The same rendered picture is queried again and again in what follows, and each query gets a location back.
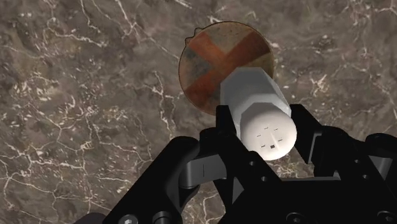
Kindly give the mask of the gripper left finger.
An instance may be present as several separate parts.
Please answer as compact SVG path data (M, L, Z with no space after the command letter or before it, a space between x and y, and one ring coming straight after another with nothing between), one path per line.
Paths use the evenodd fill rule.
M74 224L183 224L185 205L210 181L226 209L218 224L281 224L269 204L281 180L237 138L228 106L216 108L216 126L199 139L172 139L109 214Z

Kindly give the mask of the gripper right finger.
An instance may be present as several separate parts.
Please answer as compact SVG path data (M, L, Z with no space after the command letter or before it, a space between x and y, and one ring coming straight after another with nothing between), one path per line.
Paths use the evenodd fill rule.
M314 180L289 224L397 224L397 137L375 133L360 141L320 124L301 104L291 110L295 148L314 166Z

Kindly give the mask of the white salt shaker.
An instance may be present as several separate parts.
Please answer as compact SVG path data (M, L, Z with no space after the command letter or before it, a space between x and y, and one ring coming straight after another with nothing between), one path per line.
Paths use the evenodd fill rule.
M260 67L238 67L220 84L237 137L265 161L287 155L297 139L291 108L278 84Z

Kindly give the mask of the round brown plate red cross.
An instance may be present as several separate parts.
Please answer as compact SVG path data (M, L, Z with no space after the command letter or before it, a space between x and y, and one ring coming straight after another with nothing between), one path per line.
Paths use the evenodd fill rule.
M263 34L234 21L197 27L193 36L185 39L179 83L197 109L214 115L220 104L220 83L237 67L260 67L274 76L274 54Z

